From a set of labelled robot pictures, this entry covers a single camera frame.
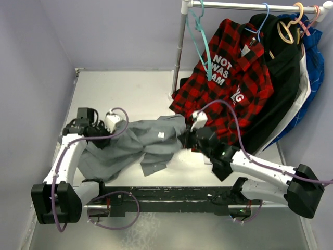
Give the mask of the grey button-up shirt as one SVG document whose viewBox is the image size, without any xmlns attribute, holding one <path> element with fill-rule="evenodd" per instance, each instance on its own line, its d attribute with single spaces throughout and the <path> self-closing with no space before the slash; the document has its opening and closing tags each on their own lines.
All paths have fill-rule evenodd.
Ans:
<svg viewBox="0 0 333 250">
<path fill-rule="evenodd" d="M 104 149 L 88 143 L 79 159 L 78 169 L 86 179 L 110 182 L 118 177 L 121 170 L 140 160 L 144 175 L 151 175 L 165 169 L 173 155 L 182 149 L 179 136 L 185 130 L 182 115 L 131 122 Z M 164 132 L 164 138 L 158 137 L 159 132 Z"/>
</svg>

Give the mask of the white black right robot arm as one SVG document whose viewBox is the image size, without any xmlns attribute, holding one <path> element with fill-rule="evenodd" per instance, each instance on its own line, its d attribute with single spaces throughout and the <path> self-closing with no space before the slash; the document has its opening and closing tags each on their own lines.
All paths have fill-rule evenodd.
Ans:
<svg viewBox="0 0 333 250">
<path fill-rule="evenodd" d="M 241 148 L 219 140 L 209 127 L 187 128 L 178 138 L 184 148 L 192 148 L 206 156 L 220 181 L 234 172 L 243 174 L 232 186 L 231 196 L 235 203 L 270 201 L 288 206 L 301 217 L 314 218 L 325 189 L 307 165 L 279 165 L 249 155 Z"/>
</svg>

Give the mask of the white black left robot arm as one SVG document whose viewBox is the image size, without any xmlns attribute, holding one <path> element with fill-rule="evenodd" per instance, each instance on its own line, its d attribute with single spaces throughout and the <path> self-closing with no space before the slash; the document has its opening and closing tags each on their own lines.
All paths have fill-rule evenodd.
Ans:
<svg viewBox="0 0 333 250">
<path fill-rule="evenodd" d="M 104 123 L 99 120 L 97 110 L 88 107 L 77 109 L 76 118 L 62 131 L 62 143 L 53 166 L 41 184 L 31 189 L 31 198 L 40 224 L 67 225 L 79 221 L 82 208 L 92 200 L 102 204 L 107 199 L 105 185 L 100 178 L 84 180 L 73 187 L 73 180 L 80 157 L 88 142 L 105 145 L 109 136 Z"/>
</svg>

